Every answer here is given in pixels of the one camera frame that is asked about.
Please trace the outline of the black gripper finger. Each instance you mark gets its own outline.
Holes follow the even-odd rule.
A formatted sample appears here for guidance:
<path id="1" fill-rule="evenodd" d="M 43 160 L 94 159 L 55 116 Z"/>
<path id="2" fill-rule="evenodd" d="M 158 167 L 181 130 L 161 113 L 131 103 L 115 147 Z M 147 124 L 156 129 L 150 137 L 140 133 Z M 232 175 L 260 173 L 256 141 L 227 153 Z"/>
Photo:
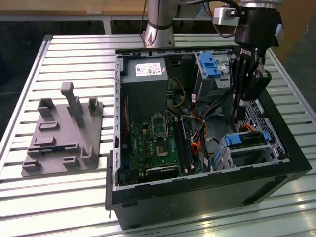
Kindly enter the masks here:
<path id="1" fill-rule="evenodd" d="M 240 58 L 231 58 L 229 60 L 230 85 L 233 93 L 232 122 L 237 123 L 237 99 L 239 95 L 240 78 Z"/>
<path id="2" fill-rule="evenodd" d="M 255 70 L 250 77 L 248 86 L 243 90 L 240 99 L 240 116 L 245 116 L 246 107 L 251 101 L 255 101 L 272 80 L 271 73 L 267 70 Z"/>

